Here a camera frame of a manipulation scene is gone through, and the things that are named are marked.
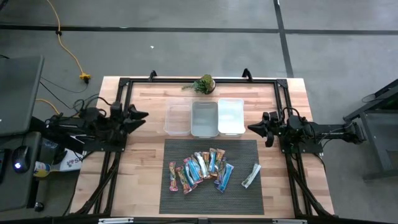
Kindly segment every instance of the yellow cable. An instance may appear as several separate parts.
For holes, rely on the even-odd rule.
[[[50,0],[47,0],[47,2],[50,4],[50,6],[51,6],[51,8],[52,8],[52,10],[53,10],[53,12],[54,12],[54,14],[55,14],[55,17],[57,18],[57,22],[58,22],[58,32],[61,32],[61,22],[60,22],[60,18],[58,17],[58,13],[57,13],[57,11],[55,10],[55,8],[54,8],[54,6],[52,5],[52,3],[50,2]],[[72,56],[73,59],[75,59],[75,61],[76,61],[76,63],[77,63],[77,66],[79,66],[79,69],[80,69],[80,72],[81,72],[80,78],[81,78],[81,79],[85,79],[85,78],[90,79],[90,78],[91,78],[90,75],[88,75],[88,74],[86,74],[85,72],[83,72],[83,69],[82,69],[82,67],[81,67],[81,65],[80,65],[80,62],[79,62],[79,60],[76,58],[76,56],[73,55],[72,52],[70,52],[70,51],[62,44],[60,33],[58,33],[57,36],[58,36],[58,42],[59,42],[59,44],[61,45],[61,47],[62,47],[66,52],[68,52],[68,54],[69,54],[70,56]]]
[[[49,101],[47,101],[47,100],[45,100],[45,99],[36,99],[36,101],[41,101],[41,102],[44,102],[44,103],[50,105],[50,106],[54,109],[54,111],[55,111],[57,114],[60,114],[60,112],[58,111],[58,109],[57,109],[51,102],[49,102]]]

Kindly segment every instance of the plastic bin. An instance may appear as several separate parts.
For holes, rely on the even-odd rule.
[[[221,98],[218,100],[218,131],[221,136],[239,137],[244,128],[244,101],[242,99]]]
[[[171,136],[191,133],[191,101],[183,98],[167,100],[164,131]]]
[[[198,138],[213,138],[218,135],[218,105],[213,101],[192,103],[191,133]]]

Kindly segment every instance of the laptop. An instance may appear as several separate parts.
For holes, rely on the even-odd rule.
[[[0,59],[0,137],[29,130],[43,56]]]

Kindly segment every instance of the small succulent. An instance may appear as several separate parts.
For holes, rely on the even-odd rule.
[[[215,82],[213,81],[211,75],[206,74],[202,76],[199,80],[194,81],[192,84],[182,87],[182,89],[184,90],[186,88],[193,88],[195,91],[209,94],[213,91],[215,87],[214,85]]]

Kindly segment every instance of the dark gray mat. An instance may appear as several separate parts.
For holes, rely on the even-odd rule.
[[[216,189],[214,179],[204,180],[187,195],[182,193],[180,179],[178,192],[171,192],[169,162],[177,166],[194,152],[209,148],[225,150],[227,162],[234,166],[224,193]],[[257,142],[252,140],[179,140],[166,139],[160,193],[160,214],[217,214],[217,215],[263,215],[261,174],[258,173],[250,187],[241,183],[259,162]]]

